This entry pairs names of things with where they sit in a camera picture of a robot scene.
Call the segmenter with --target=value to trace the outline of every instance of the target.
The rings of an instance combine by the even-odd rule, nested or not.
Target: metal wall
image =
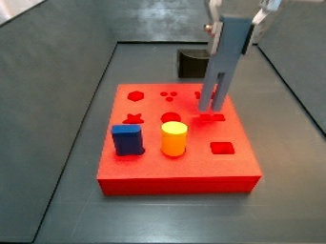
[[[326,133],[324,26],[326,2],[288,3],[259,47]]]
[[[96,1],[54,0],[0,29],[0,241],[32,241],[116,41]]]

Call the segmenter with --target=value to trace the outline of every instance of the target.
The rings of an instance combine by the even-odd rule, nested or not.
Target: red block
[[[231,99],[227,96],[217,114],[201,114],[200,90],[200,84],[118,85],[96,175],[105,195],[252,190],[261,173]],[[144,98],[129,100],[133,92]],[[125,120],[141,121],[142,155],[116,156],[110,128]],[[160,151],[167,120],[188,127],[185,153],[176,158]]]

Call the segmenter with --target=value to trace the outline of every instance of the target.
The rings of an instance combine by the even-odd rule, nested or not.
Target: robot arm
[[[279,9],[279,5],[281,0],[260,0],[260,10],[252,20],[252,24],[256,26],[264,17],[268,15],[271,11],[276,11]]]

